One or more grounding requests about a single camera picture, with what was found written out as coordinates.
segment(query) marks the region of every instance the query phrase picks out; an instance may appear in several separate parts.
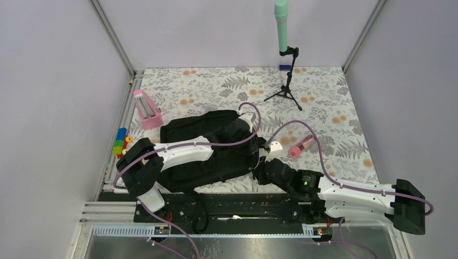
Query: blue toy block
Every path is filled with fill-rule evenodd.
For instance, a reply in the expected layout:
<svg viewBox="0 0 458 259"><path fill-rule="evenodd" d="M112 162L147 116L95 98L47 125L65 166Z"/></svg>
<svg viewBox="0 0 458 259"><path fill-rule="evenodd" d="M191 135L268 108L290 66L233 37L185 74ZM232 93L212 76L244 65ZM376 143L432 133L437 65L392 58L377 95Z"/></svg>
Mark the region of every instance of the blue toy block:
<svg viewBox="0 0 458 259"><path fill-rule="evenodd" d="M280 71L289 71L289 70L291 70L291 65L279 65L278 69Z"/></svg>
<svg viewBox="0 0 458 259"><path fill-rule="evenodd" d="M118 135L116 135L116 140L123 140L126 138L127 128L118 129Z"/></svg>

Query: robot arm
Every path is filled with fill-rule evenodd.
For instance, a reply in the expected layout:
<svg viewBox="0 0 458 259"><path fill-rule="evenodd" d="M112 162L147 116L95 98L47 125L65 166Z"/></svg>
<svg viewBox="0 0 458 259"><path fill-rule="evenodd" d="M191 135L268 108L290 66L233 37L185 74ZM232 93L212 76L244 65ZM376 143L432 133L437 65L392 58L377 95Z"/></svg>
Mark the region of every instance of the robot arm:
<svg viewBox="0 0 458 259"><path fill-rule="evenodd" d="M161 149L165 148L165 151L161 151L156 153L157 156L154 159L156 174L176 165L181 165L184 163L190 163L195 161L206 161L208 160L212 154L213 149L211 146L202 146L202 145L192 145L192 146L183 146L168 150L168 147L177 145L177 144L184 144L184 143L197 143L197 142L204 142L210 143L208 139L204 138L203 136L199 136L192 140L186 140L181 142L175 143L168 143L168 144L160 144L157 143L154 146L154 149ZM137 194L137 199L142 202L145 206L147 206L152 212L159 210L160 208L165 206L164 199L162 198L159 190L154 187L154 183L147 185L147 188L150 188L147 192L143 194Z"/></svg>
<svg viewBox="0 0 458 259"><path fill-rule="evenodd" d="M299 201L311 201L307 212L308 223L342 217L363 217L392 223L410 234L425 234L425 204L407 198L384 193L403 193L424 199L425 197L408 181L398 179L395 185L375 185L335 179L344 186L354 186L377 191L361 192L335 185L320 172L294 170L278 159L265 162L255 172L260 184L273 183Z"/></svg>

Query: tabletop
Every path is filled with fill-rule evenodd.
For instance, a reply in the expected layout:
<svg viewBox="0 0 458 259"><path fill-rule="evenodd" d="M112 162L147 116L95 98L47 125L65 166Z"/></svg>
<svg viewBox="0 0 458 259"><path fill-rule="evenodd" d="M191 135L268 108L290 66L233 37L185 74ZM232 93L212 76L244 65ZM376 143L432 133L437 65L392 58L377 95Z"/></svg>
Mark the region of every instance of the tabletop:
<svg viewBox="0 0 458 259"><path fill-rule="evenodd" d="M268 139L285 122L302 120L315 130L322 144L324 161L330 175L346 180L378 183L371 155L356 114L345 76L340 67L297 67L290 89L299 102L274 97L286 83L286 71L277 67L225 67L146 69L141 89L161 109L164 124L173 119L205 113L208 104L219 110L237 110L240 103L254 103L261 112L260 137ZM141 138L159 142L160 128L144 130L135 110L129 135L132 146ZM322 172L316 144L292 158L288 150L309 131L301 124L285 127L276 137L283 146L279 158L294 169ZM168 192L158 183L161 192ZM223 182L196 188L202 193L283 192L274 185L261 186L251 173Z"/></svg>

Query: tripod leg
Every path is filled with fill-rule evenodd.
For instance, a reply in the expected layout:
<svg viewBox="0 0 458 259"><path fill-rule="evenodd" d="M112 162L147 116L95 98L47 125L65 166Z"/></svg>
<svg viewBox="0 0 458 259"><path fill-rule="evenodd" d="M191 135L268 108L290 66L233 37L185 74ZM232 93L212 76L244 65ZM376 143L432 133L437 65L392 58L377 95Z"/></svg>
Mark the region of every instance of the tripod leg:
<svg viewBox="0 0 458 259"><path fill-rule="evenodd" d="M289 93L289 94L291 95L291 99L293 99L293 101L294 101L294 102L296 103L296 105L298 106L298 109L299 109L300 111L302 111L302 107L300 107L300 105L298 104L298 102L296 101L296 99L294 98L294 96L293 96L291 93Z"/></svg>
<svg viewBox="0 0 458 259"><path fill-rule="evenodd" d="M268 97L268 98L265 99L264 101L267 101L267 100L271 99L272 97L277 96L279 93L283 93L283 90L281 90L281 91L278 92L278 93L273 94L272 96Z"/></svg>

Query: mint green recorder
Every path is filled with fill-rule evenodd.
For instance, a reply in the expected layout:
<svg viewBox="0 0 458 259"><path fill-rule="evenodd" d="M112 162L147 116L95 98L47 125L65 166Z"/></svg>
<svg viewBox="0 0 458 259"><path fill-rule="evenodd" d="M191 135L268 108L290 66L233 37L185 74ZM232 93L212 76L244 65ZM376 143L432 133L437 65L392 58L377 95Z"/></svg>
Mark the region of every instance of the mint green recorder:
<svg viewBox="0 0 458 259"><path fill-rule="evenodd" d="M280 51L280 56L293 55L293 63L291 64L291 69L287 74L288 79L286 80L286 85L282 85L280 92L275 93L264 101L267 101L274 96L280 96L293 100L298 106L298 109L302 111L302 107L300 107L296 99L291 94L291 90L289 89L289 84L291 82L291 78L293 77L294 62L296 61L296 57L299 55L299 48L288 46L288 29L286 26L286 20L288 19L288 4L286 3L286 0L277 0L275 3L274 14L275 19L277 20L278 48Z"/></svg>

